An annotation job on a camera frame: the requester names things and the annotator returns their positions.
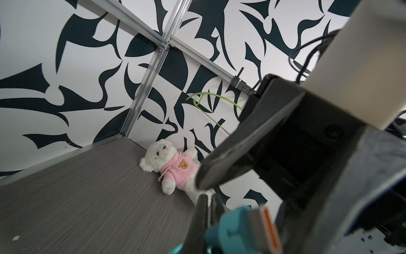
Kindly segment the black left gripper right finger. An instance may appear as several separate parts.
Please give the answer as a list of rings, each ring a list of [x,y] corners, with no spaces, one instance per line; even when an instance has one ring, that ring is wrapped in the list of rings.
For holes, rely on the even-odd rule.
[[[225,207],[219,194],[211,196],[210,225],[220,222],[221,216],[225,213]]]

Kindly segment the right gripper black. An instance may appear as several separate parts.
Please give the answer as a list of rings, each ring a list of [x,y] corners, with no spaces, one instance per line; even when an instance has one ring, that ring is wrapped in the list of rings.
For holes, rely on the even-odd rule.
[[[283,200],[286,254],[329,254],[357,230],[406,244],[406,142],[350,116],[298,85],[266,75],[237,129],[201,164],[208,190],[254,167]]]

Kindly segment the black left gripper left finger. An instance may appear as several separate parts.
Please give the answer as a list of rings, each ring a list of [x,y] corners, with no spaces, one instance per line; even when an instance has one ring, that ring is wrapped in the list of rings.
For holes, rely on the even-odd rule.
[[[207,254],[205,233],[208,228],[208,196],[202,194],[195,207],[180,254]]]

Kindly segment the white teddy bear pink shirt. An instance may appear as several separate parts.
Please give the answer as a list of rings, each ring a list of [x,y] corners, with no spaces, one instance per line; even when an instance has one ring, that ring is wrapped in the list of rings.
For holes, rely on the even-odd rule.
[[[140,168],[144,172],[159,174],[163,193],[171,195],[176,189],[184,191],[193,204],[197,204],[200,195],[208,196],[208,205],[215,191],[198,190],[195,178],[200,164],[197,163],[197,149],[189,148],[182,152],[168,140],[161,139],[153,143],[145,156],[140,160]]]

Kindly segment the black wall hook rail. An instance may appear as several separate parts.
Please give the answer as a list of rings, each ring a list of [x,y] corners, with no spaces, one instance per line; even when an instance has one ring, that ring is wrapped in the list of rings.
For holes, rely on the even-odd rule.
[[[230,82],[230,85],[237,90],[241,91],[242,93],[246,94],[247,96],[256,94],[256,88],[260,85],[262,79],[260,78],[257,83],[253,87],[249,87],[246,82],[244,82],[241,78],[240,75],[243,72],[244,67],[242,67],[239,71],[239,73],[234,76]]]

